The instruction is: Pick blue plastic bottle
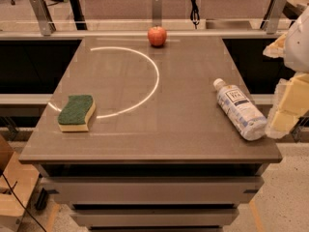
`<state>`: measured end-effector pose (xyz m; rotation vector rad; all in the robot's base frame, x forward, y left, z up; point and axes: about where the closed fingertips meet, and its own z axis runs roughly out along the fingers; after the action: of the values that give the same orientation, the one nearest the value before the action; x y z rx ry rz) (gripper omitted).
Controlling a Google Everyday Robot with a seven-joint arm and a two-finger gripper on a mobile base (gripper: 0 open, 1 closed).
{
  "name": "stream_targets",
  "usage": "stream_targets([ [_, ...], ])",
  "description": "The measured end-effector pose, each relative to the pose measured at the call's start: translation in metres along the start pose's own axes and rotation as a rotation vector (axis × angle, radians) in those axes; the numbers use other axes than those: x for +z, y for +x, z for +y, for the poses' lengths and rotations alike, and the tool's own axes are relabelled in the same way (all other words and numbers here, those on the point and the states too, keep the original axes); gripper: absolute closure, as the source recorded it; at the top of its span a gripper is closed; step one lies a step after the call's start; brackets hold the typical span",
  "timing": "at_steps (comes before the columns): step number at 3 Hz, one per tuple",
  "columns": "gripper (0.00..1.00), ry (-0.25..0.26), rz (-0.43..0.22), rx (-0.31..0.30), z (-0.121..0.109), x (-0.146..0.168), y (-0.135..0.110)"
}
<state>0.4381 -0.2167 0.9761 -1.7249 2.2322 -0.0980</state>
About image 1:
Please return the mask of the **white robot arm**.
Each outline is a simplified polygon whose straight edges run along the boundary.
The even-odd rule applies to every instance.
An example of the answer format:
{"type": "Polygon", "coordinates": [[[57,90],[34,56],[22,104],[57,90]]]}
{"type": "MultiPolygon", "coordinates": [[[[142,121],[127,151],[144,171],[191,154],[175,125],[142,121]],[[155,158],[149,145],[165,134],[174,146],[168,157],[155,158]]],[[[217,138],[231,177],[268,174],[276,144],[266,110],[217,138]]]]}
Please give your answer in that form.
{"type": "Polygon", "coordinates": [[[263,54],[270,58],[282,57],[284,65],[295,71],[289,80],[279,80],[267,117],[267,137],[279,139],[309,111],[309,8],[287,33],[269,44],[263,54]]]}

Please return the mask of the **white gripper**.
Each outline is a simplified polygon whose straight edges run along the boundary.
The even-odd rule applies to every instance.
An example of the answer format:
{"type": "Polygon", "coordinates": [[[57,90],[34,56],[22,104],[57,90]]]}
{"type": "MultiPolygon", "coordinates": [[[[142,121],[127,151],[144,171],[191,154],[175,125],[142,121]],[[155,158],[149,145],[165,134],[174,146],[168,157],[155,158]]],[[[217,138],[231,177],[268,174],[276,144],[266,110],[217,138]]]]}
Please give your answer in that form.
{"type": "Polygon", "coordinates": [[[295,22],[288,34],[269,44],[263,54],[270,58],[284,56],[285,65],[297,72],[289,80],[279,80],[268,113],[266,135],[279,139],[309,111],[309,20],[295,22]]]}

